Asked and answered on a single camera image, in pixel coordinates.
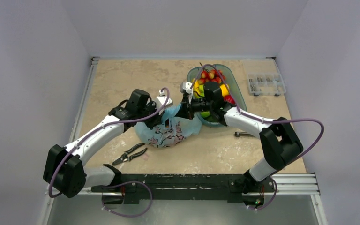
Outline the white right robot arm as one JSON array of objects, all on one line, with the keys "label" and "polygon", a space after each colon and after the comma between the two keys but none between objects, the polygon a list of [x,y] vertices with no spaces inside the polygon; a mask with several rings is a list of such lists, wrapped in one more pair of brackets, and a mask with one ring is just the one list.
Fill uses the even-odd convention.
[{"label": "white right robot arm", "polygon": [[209,112],[221,125],[240,129],[261,141],[263,158],[245,173],[244,184],[251,191],[261,187],[265,178],[282,170],[303,151],[288,120],[263,118],[226,102],[218,83],[205,84],[204,96],[200,98],[193,97],[191,82],[183,82],[180,92],[183,99],[177,116],[192,119],[195,113]]}]

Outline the light blue plastic bag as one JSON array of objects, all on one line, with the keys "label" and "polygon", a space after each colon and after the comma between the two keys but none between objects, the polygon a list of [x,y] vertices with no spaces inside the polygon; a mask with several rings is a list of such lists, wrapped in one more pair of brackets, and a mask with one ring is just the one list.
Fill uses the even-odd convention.
[{"label": "light blue plastic bag", "polygon": [[180,110],[180,105],[171,106],[165,109],[161,123],[148,128],[143,122],[138,122],[135,126],[135,133],[145,144],[156,148],[166,148],[177,145],[192,135],[198,135],[202,122],[194,117],[185,119],[176,116]]}]

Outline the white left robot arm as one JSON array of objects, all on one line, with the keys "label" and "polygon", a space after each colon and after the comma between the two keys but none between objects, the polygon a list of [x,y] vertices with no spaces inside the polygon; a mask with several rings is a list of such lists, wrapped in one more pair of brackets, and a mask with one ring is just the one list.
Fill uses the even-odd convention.
[{"label": "white left robot arm", "polygon": [[172,104],[168,88],[152,98],[144,90],[135,89],[130,97],[112,108],[92,130],[61,147],[52,146],[47,155],[43,180],[48,183],[50,198],[76,196],[83,188],[104,186],[117,191],[121,186],[118,173],[109,165],[86,170],[87,162],[107,143],[135,126],[138,122],[156,125],[165,108]]}]

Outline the yellow fake mango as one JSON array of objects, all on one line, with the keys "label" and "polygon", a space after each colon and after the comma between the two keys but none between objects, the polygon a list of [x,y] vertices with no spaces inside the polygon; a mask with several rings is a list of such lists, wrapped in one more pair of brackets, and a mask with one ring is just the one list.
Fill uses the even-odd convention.
[{"label": "yellow fake mango", "polygon": [[229,92],[229,86],[227,84],[221,84],[220,85],[220,88],[221,88],[221,91],[222,91],[222,96],[225,97],[225,96],[228,96],[230,95],[230,92]]}]

